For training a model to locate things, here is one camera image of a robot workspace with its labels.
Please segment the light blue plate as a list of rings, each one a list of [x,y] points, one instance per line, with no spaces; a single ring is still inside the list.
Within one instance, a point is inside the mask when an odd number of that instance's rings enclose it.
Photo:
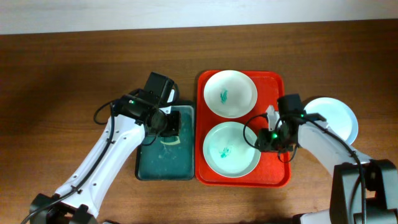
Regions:
[[[352,109],[344,102],[329,98],[316,98],[305,105],[307,113],[319,113],[328,122],[331,129],[352,145],[359,133],[359,124]]]

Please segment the light green plate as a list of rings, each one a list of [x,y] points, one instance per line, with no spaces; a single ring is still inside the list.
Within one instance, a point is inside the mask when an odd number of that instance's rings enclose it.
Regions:
[[[238,178],[248,175],[258,165],[261,152],[253,147],[257,136],[250,128],[234,121],[213,127],[203,142],[203,155],[217,174]]]

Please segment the white plate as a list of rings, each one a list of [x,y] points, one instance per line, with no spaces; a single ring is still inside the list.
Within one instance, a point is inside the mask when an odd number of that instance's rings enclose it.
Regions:
[[[236,70],[216,72],[206,82],[203,97],[209,109],[223,118],[240,118],[257,103],[257,88],[251,78]]]

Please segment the green yellow sponge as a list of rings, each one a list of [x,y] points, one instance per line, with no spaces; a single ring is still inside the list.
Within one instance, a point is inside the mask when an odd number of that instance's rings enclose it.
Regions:
[[[174,145],[180,144],[180,139],[177,138],[177,139],[175,139],[174,141],[171,141],[171,142],[161,141],[161,143],[163,145],[167,145],[167,146],[174,146]]]

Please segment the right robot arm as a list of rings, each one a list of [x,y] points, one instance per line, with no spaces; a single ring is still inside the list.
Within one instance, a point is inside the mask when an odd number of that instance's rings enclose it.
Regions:
[[[298,95],[277,99],[261,116],[268,122],[254,147],[260,152],[295,152],[302,147],[330,172],[330,207],[303,213],[293,223],[397,224],[397,167],[375,160],[341,139],[318,113],[308,114]]]

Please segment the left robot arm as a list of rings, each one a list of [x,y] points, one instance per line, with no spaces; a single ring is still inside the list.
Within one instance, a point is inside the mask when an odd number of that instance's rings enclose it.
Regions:
[[[23,223],[96,223],[110,185],[145,137],[178,134],[180,119],[169,111],[178,98],[178,85],[152,72],[144,88],[105,103],[110,117],[95,146],[51,197],[36,196]]]

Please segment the dark green water tray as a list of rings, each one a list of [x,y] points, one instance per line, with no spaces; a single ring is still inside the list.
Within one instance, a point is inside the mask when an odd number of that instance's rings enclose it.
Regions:
[[[194,176],[195,105],[192,101],[181,101],[171,107],[181,114],[178,136],[148,136],[139,146],[136,159],[136,178],[139,180],[190,180]],[[163,145],[180,139],[180,144]]]

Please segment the red plastic tray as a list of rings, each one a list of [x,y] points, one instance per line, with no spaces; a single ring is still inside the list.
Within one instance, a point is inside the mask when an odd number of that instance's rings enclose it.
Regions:
[[[205,161],[203,143],[207,133],[217,124],[229,121],[213,113],[205,103],[204,89],[207,81],[216,74],[217,70],[207,70],[198,77],[196,102],[196,131],[195,131],[195,176],[206,185],[224,185],[232,187],[261,187],[279,188],[285,186],[291,178],[290,164],[287,153],[282,154],[280,161],[276,153],[262,153],[256,168],[248,175],[238,178],[227,178],[213,171]],[[269,105],[277,107],[277,99],[284,96],[284,83],[275,72],[244,71],[257,88],[257,103],[246,115],[233,118],[232,121],[244,124],[249,118],[262,114]]]

